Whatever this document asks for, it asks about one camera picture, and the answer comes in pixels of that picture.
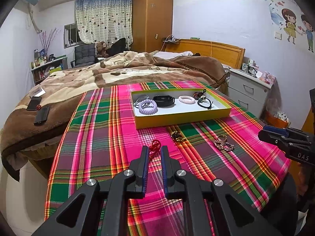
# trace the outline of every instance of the triangular cutout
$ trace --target triangular cutout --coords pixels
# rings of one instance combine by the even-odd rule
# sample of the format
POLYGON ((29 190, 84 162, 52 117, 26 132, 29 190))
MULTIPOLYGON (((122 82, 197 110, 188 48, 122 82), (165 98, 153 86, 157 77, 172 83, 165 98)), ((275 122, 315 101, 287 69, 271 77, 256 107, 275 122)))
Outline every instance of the triangular cutout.
POLYGON ((70 228, 75 227, 84 199, 85 195, 80 194, 74 201, 72 201, 72 203, 57 217, 57 223, 70 228))
POLYGON ((231 209, 233 218, 238 227, 243 227, 254 222, 254 217, 231 195, 225 196, 227 203, 231 209))

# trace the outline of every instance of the brown blanket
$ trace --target brown blanket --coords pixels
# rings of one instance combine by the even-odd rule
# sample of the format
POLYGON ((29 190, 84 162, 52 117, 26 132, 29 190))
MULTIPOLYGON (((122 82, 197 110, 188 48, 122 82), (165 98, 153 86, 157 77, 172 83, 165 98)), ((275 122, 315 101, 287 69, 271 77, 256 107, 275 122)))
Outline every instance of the brown blanket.
POLYGON ((89 67, 55 72, 41 83, 46 92, 42 96, 41 105, 50 105, 45 124, 34 126, 37 111, 26 110, 30 101, 29 95, 9 115, 0 144, 3 164, 16 177, 12 163, 7 158, 12 160, 12 157, 17 157, 17 152, 29 150, 34 145, 63 134, 86 91, 139 82, 185 80, 205 82, 216 88, 225 78, 221 63, 211 57, 179 56, 164 60, 148 53, 136 52, 120 53, 89 67))

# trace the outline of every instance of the bed frame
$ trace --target bed frame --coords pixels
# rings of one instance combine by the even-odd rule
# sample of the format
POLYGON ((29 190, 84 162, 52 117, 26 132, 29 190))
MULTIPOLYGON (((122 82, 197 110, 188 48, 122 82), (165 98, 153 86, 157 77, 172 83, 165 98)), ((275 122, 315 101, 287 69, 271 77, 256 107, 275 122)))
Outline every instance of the bed frame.
POLYGON ((235 69, 242 67, 245 49, 233 45, 181 39, 179 44, 166 44, 166 52, 181 53, 191 51, 192 53, 200 53, 201 56, 211 56, 218 59, 222 64, 228 65, 235 69))

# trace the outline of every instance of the floor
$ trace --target floor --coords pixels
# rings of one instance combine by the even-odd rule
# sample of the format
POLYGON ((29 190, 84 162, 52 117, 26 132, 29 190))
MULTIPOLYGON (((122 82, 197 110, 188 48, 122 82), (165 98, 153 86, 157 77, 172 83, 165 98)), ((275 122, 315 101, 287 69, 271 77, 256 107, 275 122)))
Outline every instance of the floor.
POLYGON ((44 222, 46 192, 47 179, 30 162, 20 170, 20 182, 0 168, 0 210, 17 236, 32 235, 44 222))

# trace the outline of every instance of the metal bolt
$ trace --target metal bolt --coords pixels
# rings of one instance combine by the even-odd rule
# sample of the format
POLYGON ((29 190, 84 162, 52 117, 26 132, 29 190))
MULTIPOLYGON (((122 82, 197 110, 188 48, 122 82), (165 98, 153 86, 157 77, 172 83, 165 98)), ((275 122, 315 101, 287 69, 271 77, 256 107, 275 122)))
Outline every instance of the metal bolt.
POLYGON ((93 178, 91 178, 91 179, 89 179, 89 180, 86 181, 86 184, 87 184, 88 186, 93 186, 93 185, 96 184, 96 180, 93 179, 93 178))
POLYGON ((125 170, 125 171, 123 172, 123 174, 124 174, 125 176, 131 176, 131 175, 133 174, 133 171, 132 171, 132 170, 125 170))
POLYGON ((216 179, 213 181, 213 183, 216 185, 216 186, 222 186, 223 185, 223 181, 221 179, 216 179))
POLYGON ((185 170, 177 170, 177 171, 176 171, 176 174, 177 174, 178 176, 185 176, 185 175, 186 175, 186 171, 185 171, 185 170))

